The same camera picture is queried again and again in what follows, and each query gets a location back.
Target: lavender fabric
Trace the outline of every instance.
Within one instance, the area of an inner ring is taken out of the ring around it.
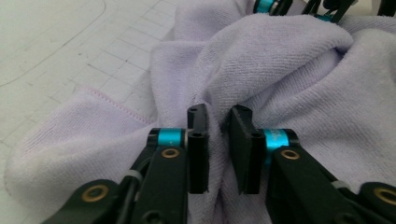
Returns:
[[[260,195],[238,195],[224,125],[233,105],[257,128],[290,128],[354,191],[396,186],[396,20],[251,15],[252,1],[185,1],[174,40],[151,54],[158,118],[82,88],[19,144],[6,170],[17,200],[49,216],[74,189],[120,181],[154,127],[185,128],[191,105],[209,116],[209,192],[189,195],[189,223],[271,223]]]

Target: light purple cloth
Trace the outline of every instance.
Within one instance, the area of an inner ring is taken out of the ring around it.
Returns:
[[[260,195],[238,195],[220,130],[236,104],[257,128],[290,128],[303,147],[354,191],[396,186],[396,20],[251,15],[246,0],[186,1],[175,40],[151,55],[158,118],[90,89],[76,92],[16,149],[7,189],[43,216],[97,178],[120,181],[153,127],[185,128],[186,109],[209,112],[209,192],[189,196],[189,223],[271,223]]]

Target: brass screw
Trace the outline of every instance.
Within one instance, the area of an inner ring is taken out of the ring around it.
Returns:
[[[282,155],[284,158],[289,159],[289,160],[300,159],[300,155],[293,150],[283,150],[280,152],[280,155]]]
[[[391,189],[376,188],[374,194],[385,203],[396,205],[396,192]]]
[[[175,148],[168,148],[161,153],[161,155],[163,155],[163,157],[167,159],[172,159],[174,157],[177,157],[178,154],[180,154],[180,152]]]
[[[82,193],[82,201],[86,203],[94,203],[102,200],[108,194],[108,187],[106,185],[95,185]]]

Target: crumpled fabric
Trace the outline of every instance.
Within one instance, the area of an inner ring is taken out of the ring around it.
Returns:
[[[50,216],[82,184],[120,182],[154,127],[187,127],[187,108],[209,118],[209,192],[189,195],[189,223],[271,223],[259,195],[239,195],[221,129],[233,105],[256,128],[289,128],[353,191],[396,186],[396,20],[252,15],[252,1],[184,1],[174,40],[151,53],[158,117],[146,118],[82,88],[15,149],[9,193]]]

